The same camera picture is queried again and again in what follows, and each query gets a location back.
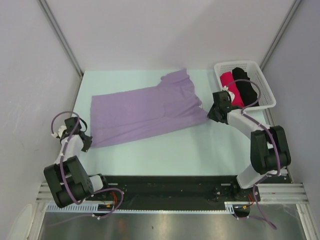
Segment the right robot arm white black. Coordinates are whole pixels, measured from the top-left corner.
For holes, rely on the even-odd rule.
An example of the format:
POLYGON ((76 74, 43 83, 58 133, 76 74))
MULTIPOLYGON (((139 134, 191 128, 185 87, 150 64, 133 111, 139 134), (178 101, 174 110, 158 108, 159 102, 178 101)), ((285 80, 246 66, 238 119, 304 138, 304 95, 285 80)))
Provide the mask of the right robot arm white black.
POLYGON ((292 162, 286 133, 283 127, 260 123, 245 110, 231 103, 226 91, 214 92, 213 105, 207 117, 217 123, 236 128, 250 140, 250 164, 237 175, 237 184, 230 188, 231 196, 242 201, 249 189, 265 178, 279 176, 281 169, 292 162))

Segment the purple t shirt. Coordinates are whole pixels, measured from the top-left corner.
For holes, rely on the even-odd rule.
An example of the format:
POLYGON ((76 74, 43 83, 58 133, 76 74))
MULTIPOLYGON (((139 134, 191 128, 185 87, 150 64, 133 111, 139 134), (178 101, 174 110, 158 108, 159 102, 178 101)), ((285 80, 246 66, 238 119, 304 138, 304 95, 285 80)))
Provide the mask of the purple t shirt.
POLYGON ((186 69, 168 73, 156 86, 94 95, 90 106, 92 147, 102 148, 164 135, 207 122, 186 69))

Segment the white plastic basket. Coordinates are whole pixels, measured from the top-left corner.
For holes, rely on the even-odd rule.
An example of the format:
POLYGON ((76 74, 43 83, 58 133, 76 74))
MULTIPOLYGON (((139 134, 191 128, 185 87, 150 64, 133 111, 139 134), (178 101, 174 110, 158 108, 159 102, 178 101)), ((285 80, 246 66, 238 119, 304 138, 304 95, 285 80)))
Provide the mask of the white plastic basket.
POLYGON ((260 89, 260 98, 259 98, 259 106, 252 106, 247 108, 249 111, 262 111, 264 109, 273 108, 277 101, 274 97, 270 86, 260 69, 259 65, 253 60, 233 60, 233 61, 225 61, 219 62, 214 65, 215 78, 219 85, 219 89, 223 89, 223 85, 220 80, 220 76, 223 73, 231 72, 234 68, 241 68, 245 72, 247 72, 250 81, 257 84, 260 89))

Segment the rolled black t shirt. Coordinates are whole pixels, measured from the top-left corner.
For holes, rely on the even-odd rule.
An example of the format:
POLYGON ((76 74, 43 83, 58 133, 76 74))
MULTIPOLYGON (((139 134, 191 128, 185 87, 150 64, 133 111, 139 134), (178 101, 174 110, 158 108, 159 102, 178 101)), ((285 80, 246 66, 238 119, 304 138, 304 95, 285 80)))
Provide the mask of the rolled black t shirt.
MULTIPOLYGON (((234 80, 251 80, 248 77, 247 72, 240 67, 236 67, 232 70, 232 76, 234 80)), ((254 103, 258 99, 258 94, 252 87, 251 83, 247 81, 237 81, 235 84, 245 106, 254 103)))

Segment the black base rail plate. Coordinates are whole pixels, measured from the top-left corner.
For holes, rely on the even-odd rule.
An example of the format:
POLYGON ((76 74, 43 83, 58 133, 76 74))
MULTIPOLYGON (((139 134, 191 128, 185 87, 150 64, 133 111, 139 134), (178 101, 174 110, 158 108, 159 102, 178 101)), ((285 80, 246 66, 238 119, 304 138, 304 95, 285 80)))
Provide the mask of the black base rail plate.
POLYGON ((259 201, 258 188, 242 189, 236 176, 125 176, 107 175, 108 187, 116 194, 120 210, 217 211, 226 202, 259 201))

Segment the rolled red t shirt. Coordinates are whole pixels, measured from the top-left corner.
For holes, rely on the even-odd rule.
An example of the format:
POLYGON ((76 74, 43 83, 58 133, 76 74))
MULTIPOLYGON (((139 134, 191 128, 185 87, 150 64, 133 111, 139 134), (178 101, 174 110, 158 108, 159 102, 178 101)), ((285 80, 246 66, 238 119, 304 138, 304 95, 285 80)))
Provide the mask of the rolled red t shirt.
POLYGON ((238 107, 243 108, 245 105, 244 105, 244 102, 241 98, 240 92, 236 86, 236 83, 234 82, 234 78, 233 78, 232 73, 230 71, 223 73, 220 76, 220 82, 221 82, 222 87, 227 86, 228 89, 235 94, 235 99, 233 102, 231 102, 231 104, 233 106, 238 106, 238 107))

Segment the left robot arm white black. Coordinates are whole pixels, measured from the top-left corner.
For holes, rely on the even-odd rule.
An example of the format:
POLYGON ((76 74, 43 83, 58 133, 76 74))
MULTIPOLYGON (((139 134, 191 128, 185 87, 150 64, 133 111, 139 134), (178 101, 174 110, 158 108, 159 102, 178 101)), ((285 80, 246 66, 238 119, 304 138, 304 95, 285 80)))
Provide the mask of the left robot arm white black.
POLYGON ((89 176, 79 157, 92 145, 92 137, 86 135, 81 118, 70 117, 64 121, 58 133, 61 149, 54 164, 44 168, 43 173, 55 204, 64 208, 71 204, 81 204, 86 198, 95 195, 100 200, 110 196, 111 188, 101 174, 89 176))

